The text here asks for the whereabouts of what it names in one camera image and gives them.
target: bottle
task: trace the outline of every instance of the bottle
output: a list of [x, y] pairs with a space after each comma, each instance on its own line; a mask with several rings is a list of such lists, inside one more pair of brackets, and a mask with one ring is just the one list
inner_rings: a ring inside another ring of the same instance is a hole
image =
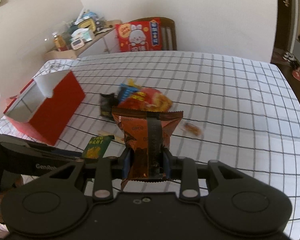
[[58, 33], [53, 33], [52, 35], [54, 44], [56, 45], [58, 51], [65, 51], [69, 49], [61, 35], [58, 35]]

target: chair backrest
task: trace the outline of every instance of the chair backrest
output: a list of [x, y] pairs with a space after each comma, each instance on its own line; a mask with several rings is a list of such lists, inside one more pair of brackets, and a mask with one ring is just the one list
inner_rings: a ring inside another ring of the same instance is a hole
[[151, 21], [153, 18], [160, 19], [160, 36], [162, 50], [177, 50], [177, 38], [174, 21], [165, 17], [148, 17], [134, 20], [132, 22]]

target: white tablecloth with black grid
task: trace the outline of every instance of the white tablecloth with black grid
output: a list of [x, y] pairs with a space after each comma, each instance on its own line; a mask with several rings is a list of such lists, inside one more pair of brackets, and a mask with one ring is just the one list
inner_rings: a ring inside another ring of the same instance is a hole
[[[200, 163], [217, 159], [289, 196], [293, 212], [285, 233], [300, 239], [300, 104], [275, 65], [206, 53], [180, 51], [128, 52], [80, 60], [47, 62], [37, 75], [71, 69], [86, 97], [69, 121], [56, 147], [82, 151], [98, 131], [123, 136], [117, 125], [100, 117], [99, 95], [117, 92], [133, 78], [159, 89], [173, 101], [171, 111], [184, 111], [183, 122], [203, 131], [171, 137], [170, 151]], [[4, 117], [0, 133], [28, 138]], [[119, 156], [124, 146], [111, 142], [105, 156]], [[114, 180], [116, 189], [120, 180]], [[200, 180], [206, 195], [205, 180]], [[176, 191], [180, 182], [129, 182], [125, 191]]]

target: cartoon rabbit print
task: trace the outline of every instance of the cartoon rabbit print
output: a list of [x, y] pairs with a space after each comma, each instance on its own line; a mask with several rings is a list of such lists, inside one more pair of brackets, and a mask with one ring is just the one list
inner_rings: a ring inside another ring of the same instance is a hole
[[139, 24], [137, 26], [131, 25], [130, 26], [131, 33], [129, 35], [129, 41], [132, 46], [135, 46], [136, 44], [144, 45], [146, 44], [146, 35], [142, 31], [142, 25]]

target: orange snack bag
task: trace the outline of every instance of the orange snack bag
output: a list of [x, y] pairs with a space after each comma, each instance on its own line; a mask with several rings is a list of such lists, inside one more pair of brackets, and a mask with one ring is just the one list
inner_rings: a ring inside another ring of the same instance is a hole
[[172, 101], [154, 88], [142, 88], [118, 105], [122, 108], [151, 112], [167, 112], [171, 106]]
[[128, 179], [161, 179], [160, 153], [168, 148], [170, 137], [183, 118], [183, 112], [146, 112], [112, 108], [127, 147], [134, 151]]

